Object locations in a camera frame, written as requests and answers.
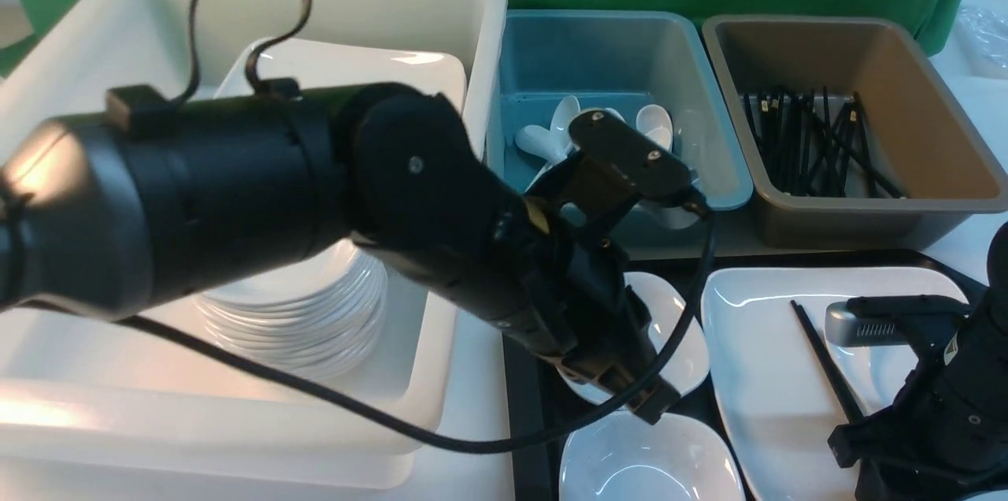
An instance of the black strap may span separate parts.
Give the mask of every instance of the black strap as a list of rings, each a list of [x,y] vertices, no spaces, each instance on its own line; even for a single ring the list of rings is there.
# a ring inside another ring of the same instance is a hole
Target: black strap
[[[192,0],[190,2],[190,12],[188,12],[188,45],[190,45],[190,62],[192,66],[192,71],[190,73],[188,85],[181,95],[177,98],[171,100],[171,105],[173,107],[180,107],[183,103],[188,102],[196,95],[196,91],[200,86],[200,58],[196,48],[196,8],[197,3],[200,0]],[[248,60],[245,64],[245,79],[248,79],[249,85],[252,86],[253,91],[256,93],[265,92],[266,86],[263,85],[261,79],[259,79],[259,74],[257,71],[257,64],[259,62],[259,55],[265,52],[267,48],[271,45],[278,44],[278,42],[285,41],[287,38],[292,37],[292,35],[297,34],[304,24],[307,23],[308,17],[311,14],[311,0],[301,0],[301,13],[300,17],[291,30],[287,31],[286,34],[278,35],[276,38],[269,38],[267,41],[263,41],[262,44],[256,45],[255,49],[249,54]]]

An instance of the white plate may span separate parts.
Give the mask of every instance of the white plate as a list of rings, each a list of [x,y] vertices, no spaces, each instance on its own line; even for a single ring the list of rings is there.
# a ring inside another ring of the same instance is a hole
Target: white plate
[[[918,293],[965,300],[951,279],[927,268],[727,268],[711,275],[701,302],[711,378],[756,499],[854,501],[858,481],[857,466],[840,469],[827,445],[847,420],[789,301],[803,304],[822,333],[833,302]],[[857,375],[870,371],[852,369],[853,362],[841,366],[861,400],[873,392],[872,378],[884,377],[888,389],[895,375],[884,364],[898,350],[874,354],[878,376]]]
[[[220,328],[255,337],[299,337],[321,329],[339,330],[352,325],[355,316],[370,309],[385,290],[387,278],[381,264],[368,272],[365,282],[346,297],[325,297],[323,302],[301,310],[301,315],[281,319],[246,315],[240,309],[220,306],[200,297],[198,304],[207,319]]]
[[[324,292],[343,277],[358,253],[353,243],[342,240],[311,259],[218,286],[206,295],[235,306],[306,299]]]
[[[323,380],[342,375],[367,358],[385,324],[385,293],[382,291],[366,314],[360,315],[360,326],[338,335],[323,334],[312,340],[278,342],[272,347],[234,340],[227,333],[208,329],[218,344],[227,350],[302,377]]]
[[[348,300],[354,292],[359,291],[368,283],[372,282],[375,271],[383,265],[374,257],[368,254],[357,253],[350,268],[332,286],[324,289],[320,293],[309,297],[302,297],[299,300],[288,300],[279,304],[228,304],[220,300],[214,300],[208,293],[202,293],[202,297],[208,299],[215,307],[231,314],[241,316],[243,319],[251,321],[297,322],[307,316],[328,315],[332,307],[338,306]]]
[[[685,307],[682,296],[675,286],[648,272],[627,272],[625,278],[627,284],[651,310],[651,328],[648,329],[647,335],[651,344],[654,344],[654,349],[661,350],[682,316],[682,309]],[[661,376],[684,395],[699,387],[704,379],[707,379],[710,371],[711,360],[707,343],[704,341],[704,332],[694,320],[689,323],[679,349],[675,350],[672,359],[661,370]],[[571,390],[592,404],[602,404],[612,396],[595,385],[574,383],[566,377],[562,379]]]
[[[954,283],[933,286],[927,293],[955,297],[966,302],[966,296]],[[824,330],[826,317],[812,319],[818,330]],[[892,404],[896,393],[903,388],[906,375],[916,367],[917,356],[909,346],[884,346],[875,348],[842,348],[826,342],[830,357],[837,364],[854,391],[861,410],[866,414],[878,412]]]
[[[651,426],[614,412],[572,433],[560,501],[743,501],[728,447],[703,422],[664,414]]]
[[[245,79],[245,58],[256,44],[258,41],[242,51],[215,98],[251,95],[252,88]],[[397,82],[428,95],[444,93],[460,113],[466,96],[466,68],[450,53],[406,52],[290,38],[260,55],[258,68],[260,78],[295,78],[301,89]]]

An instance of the black tray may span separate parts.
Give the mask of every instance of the black tray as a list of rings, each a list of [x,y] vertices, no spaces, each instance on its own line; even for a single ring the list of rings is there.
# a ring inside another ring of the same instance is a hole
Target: black tray
[[[942,272],[960,286],[971,303],[979,302],[987,290],[970,277],[914,250],[862,250],[850,253],[759,254],[752,257],[718,259],[717,268],[737,267],[922,267]],[[665,278],[680,293],[686,293],[697,260],[635,261],[635,271],[652,272]],[[561,423],[583,414],[592,405],[568,388],[557,372],[533,358],[518,344],[504,339],[504,369],[507,379],[508,416],[511,435],[517,436]],[[729,445],[718,414],[711,378],[687,394],[670,412],[697,418],[720,433]],[[560,454],[563,441],[526,448],[511,455],[515,501],[554,501],[558,498]],[[753,500],[746,486],[746,498]]]

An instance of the white bowl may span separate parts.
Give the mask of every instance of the white bowl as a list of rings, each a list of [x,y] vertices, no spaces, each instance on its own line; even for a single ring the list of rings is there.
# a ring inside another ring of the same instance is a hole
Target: white bowl
[[[666,413],[654,426],[614,412],[568,437],[560,501],[744,501],[731,452],[709,426]]]
[[[647,335],[655,351],[660,351],[675,324],[679,322],[685,302],[675,286],[661,277],[648,272],[627,272],[624,278],[651,310],[651,327]],[[699,387],[710,372],[711,357],[704,340],[704,331],[697,320],[692,319],[679,349],[675,350],[672,359],[665,364],[661,376],[684,396]],[[592,404],[602,404],[612,396],[590,383],[575,383],[566,377],[563,377],[563,382],[578,396]]]

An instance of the black chopstick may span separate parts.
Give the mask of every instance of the black chopstick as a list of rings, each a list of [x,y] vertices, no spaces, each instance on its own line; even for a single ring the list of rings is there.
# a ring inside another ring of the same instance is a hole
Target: black chopstick
[[[868,117],[865,116],[865,105],[861,103],[861,96],[854,92],[854,106],[858,111],[858,131],[861,134],[861,152],[865,155],[865,162],[872,163],[872,150],[868,146]],[[868,182],[868,197],[879,197],[878,184],[875,178],[865,171],[865,181]]]
[[[812,143],[812,130],[808,127],[805,117],[806,117],[805,110],[803,109],[799,110],[798,121],[799,124],[801,124],[803,142],[801,145],[801,160],[798,163],[798,177],[794,187],[797,191],[795,194],[797,196],[802,196],[802,197],[808,196],[808,191],[809,191],[809,187],[805,187],[804,182],[805,182],[805,177],[808,174],[808,163],[811,162],[809,160],[810,157],[809,153],[811,152],[811,143]]]
[[[824,99],[823,99],[824,102],[828,102],[829,103],[830,102],[830,98],[829,98],[829,96],[826,96],[826,89],[825,88],[823,89],[823,92],[824,92]],[[832,130],[833,130],[833,132],[835,132],[835,134],[841,135],[841,137],[839,139],[836,139],[836,142],[843,142],[844,141],[844,139],[843,139],[843,130],[845,130],[846,127],[842,127],[842,125],[844,123],[844,117],[847,116],[847,109],[848,109],[847,105],[843,106],[840,109],[840,113],[837,114],[836,120],[833,121],[833,125],[831,127]],[[839,143],[836,143],[836,142],[830,142],[829,143],[830,146],[829,146],[828,153],[826,155],[826,171],[827,171],[827,174],[826,174],[826,184],[825,184],[824,189],[826,190],[827,196],[837,196],[837,197],[839,197],[839,196],[842,196],[842,195],[841,195],[841,192],[840,192],[840,173],[839,173],[839,171],[837,171],[837,160],[839,160],[839,157],[842,155],[842,152],[840,150]]]
[[[825,113],[829,113],[830,109],[829,103],[828,99],[826,99],[825,96],[823,100],[823,107]],[[830,187],[831,184],[829,182],[831,182],[832,178],[834,178],[837,169],[836,167],[831,167],[827,163],[827,159],[829,156],[831,156],[831,153],[833,152],[834,149],[834,138],[831,137],[831,135],[828,135],[829,132],[831,132],[830,125],[826,124],[825,127],[824,125],[822,125],[823,122],[818,117],[817,113],[815,112],[815,107],[813,103],[809,103],[808,110],[805,111],[805,114],[807,116],[807,121],[814,123],[813,125],[811,125],[811,128],[812,131],[815,132],[818,156],[815,157],[811,169],[805,175],[805,181],[802,182],[801,189],[807,190],[807,192],[809,193],[811,192],[811,190],[813,190],[812,186],[815,182],[815,179],[818,177],[820,167],[822,166],[824,167],[823,171],[825,171],[825,173],[827,174],[827,180],[823,184],[824,190],[822,192],[822,196],[832,197],[833,196],[832,189]]]
[[[785,109],[784,99],[788,98],[784,93],[780,93],[779,102],[777,105],[779,109],[777,110],[777,128],[780,130],[780,135],[777,137],[777,152],[773,155],[773,178],[774,185],[777,190],[782,193],[789,193],[787,189],[787,164],[790,157],[788,145],[791,142],[791,128],[792,120],[790,117],[790,107]]]
[[[854,152],[854,137],[857,131],[858,124],[861,123],[861,118],[858,117],[858,111],[856,107],[848,103],[848,117],[847,121],[843,123],[844,125],[844,143],[847,145],[847,150],[840,159],[840,195],[847,197],[847,173],[851,167],[851,153]]]
[[[811,114],[809,120],[812,121],[814,127],[820,128],[820,131],[825,132],[827,138],[833,139],[834,145],[840,146],[840,148],[845,149],[845,152],[850,153],[851,159],[853,159],[854,162],[858,164],[858,166],[860,166],[864,171],[866,171],[868,175],[871,175],[871,177],[874,178],[875,182],[877,182],[878,185],[882,185],[882,190],[885,190],[885,192],[888,193],[889,196],[895,197],[895,199],[903,197],[903,193],[901,193],[900,190],[896,187],[896,184],[890,182],[889,178],[886,178],[885,175],[882,175],[881,171],[878,171],[874,166],[872,166],[870,162],[867,162],[867,160],[865,160],[865,157],[862,156],[861,153],[854,152],[853,149],[847,149],[847,145],[845,145],[843,139],[840,138],[840,136],[837,135],[837,133],[833,131],[828,124],[823,123],[823,121],[821,120],[821,118],[818,118],[818,116],[815,116],[815,114]]]
[[[865,414],[861,411],[861,407],[858,406],[858,401],[854,398],[854,393],[847,385],[847,380],[844,379],[840,368],[830,358],[830,352],[827,351],[826,344],[823,343],[818,333],[815,332],[815,328],[812,326],[811,321],[809,321],[808,315],[805,314],[804,306],[798,304],[795,300],[791,300],[791,309],[794,310],[794,315],[798,318],[798,324],[801,325],[801,329],[805,333],[805,339],[808,340],[812,351],[815,352],[820,367],[826,373],[826,378],[830,380],[830,386],[833,387],[833,392],[837,395],[837,400],[840,401],[840,407],[844,409],[847,421],[860,422],[864,419]]]

